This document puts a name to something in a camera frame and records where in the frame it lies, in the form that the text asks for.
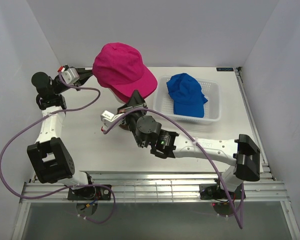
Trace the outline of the pink cap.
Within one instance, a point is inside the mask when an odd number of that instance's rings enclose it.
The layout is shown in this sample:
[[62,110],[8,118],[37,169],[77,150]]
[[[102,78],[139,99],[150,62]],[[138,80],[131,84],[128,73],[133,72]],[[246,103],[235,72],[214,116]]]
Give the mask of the pink cap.
[[157,88],[156,77],[144,65],[141,53],[134,47],[120,43],[107,43],[95,57],[92,73],[104,88],[131,88],[143,98]]
[[115,94],[125,103],[127,103],[131,99],[134,92],[140,93],[137,89],[132,89],[132,88],[116,89],[116,88],[111,87],[110,89],[113,90],[115,92]]

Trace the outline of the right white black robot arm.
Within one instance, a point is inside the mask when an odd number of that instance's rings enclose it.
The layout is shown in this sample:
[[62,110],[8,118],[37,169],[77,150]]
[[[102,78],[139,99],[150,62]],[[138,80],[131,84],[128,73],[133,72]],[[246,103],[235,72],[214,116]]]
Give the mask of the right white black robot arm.
[[250,136],[240,134],[237,139],[197,138],[192,141],[184,134],[164,130],[147,115],[146,109],[147,104],[138,90],[117,109],[117,113],[125,114],[122,123],[132,132],[138,147],[150,147],[150,153],[161,159],[212,159],[228,165],[212,186],[201,190],[202,199],[234,197],[243,182],[260,180],[260,149]]

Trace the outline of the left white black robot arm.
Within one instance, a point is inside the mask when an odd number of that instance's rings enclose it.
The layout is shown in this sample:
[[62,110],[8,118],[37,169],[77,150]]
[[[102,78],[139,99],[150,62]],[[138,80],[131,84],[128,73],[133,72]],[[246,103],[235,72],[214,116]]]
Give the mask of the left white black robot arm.
[[62,93],[70,86],[81,87],[92,76],[92,71],[65,65],[59,73],[61,75],[51,78],[44,72],[37,72],[31,78],[44,120],[37,140],[27,147],[27,155],[40,183],[69,186],[75,196],[90,200],[96,195],[96,187],[88,173],[75,170],[61,133],[67,108]]

